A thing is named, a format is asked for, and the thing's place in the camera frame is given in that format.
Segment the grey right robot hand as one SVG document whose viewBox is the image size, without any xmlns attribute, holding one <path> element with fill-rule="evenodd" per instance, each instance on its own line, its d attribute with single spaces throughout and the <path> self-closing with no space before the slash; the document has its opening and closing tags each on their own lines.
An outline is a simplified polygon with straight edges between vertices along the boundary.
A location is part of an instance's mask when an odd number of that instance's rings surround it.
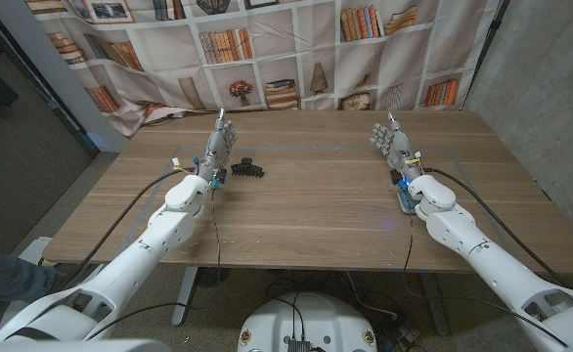
<svg viewBox="0 0 573 352">
<path fill-rule="evenodd" d="M 406 187 L 423 174 L 420 153 L 415 152 L 398 119 L 388 113 L 389 127 L 376 123 L 371 143 L 382 153 L 395 184 Z"/>
</svg>

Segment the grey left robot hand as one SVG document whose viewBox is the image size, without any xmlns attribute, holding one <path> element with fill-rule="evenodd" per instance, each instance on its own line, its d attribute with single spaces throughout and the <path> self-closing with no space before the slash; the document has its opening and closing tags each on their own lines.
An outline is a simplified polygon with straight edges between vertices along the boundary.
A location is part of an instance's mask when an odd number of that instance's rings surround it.
<svg viewBox="0 0 573 352">
<path fill-rule="evenodd" d="M 199 159 L 196 174 L 209 184 L 215 180 L 224 183 L 225 176 L 219 173 L 226 169 L 236 140 L 237 135 L 232 121 L 225 119 L 225 110 L 221 109 L 204 154 Z"/>
</svg>

